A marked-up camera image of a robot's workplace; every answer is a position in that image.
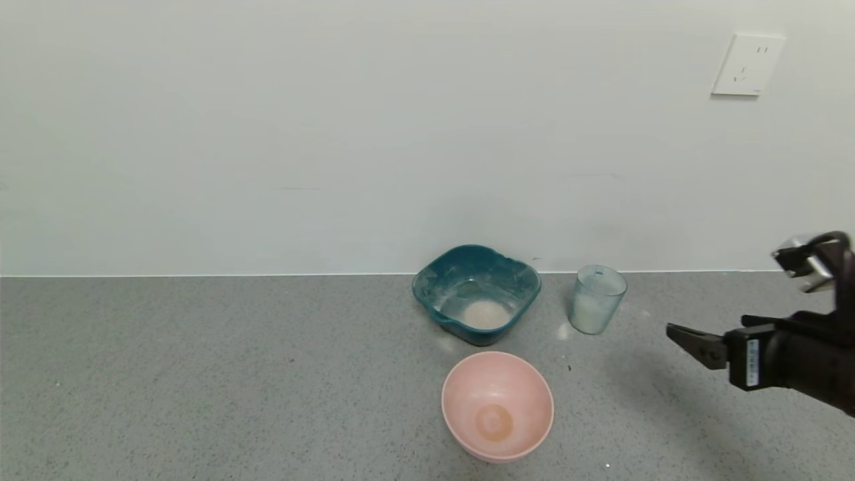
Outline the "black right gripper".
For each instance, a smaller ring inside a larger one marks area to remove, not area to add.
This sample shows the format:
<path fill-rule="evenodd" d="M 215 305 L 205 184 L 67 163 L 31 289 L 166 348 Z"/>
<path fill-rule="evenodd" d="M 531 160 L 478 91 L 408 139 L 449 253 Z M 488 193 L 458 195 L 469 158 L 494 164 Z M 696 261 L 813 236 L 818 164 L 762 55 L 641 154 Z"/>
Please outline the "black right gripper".
<path fill-rule="evenodd" d="M 666 336 L 707 369 L 726 369 L 744 391 L 792 389 L 853 416 L 853 344 L 828 332 L 742 315 L 724 336 L 668 323 Z"/>

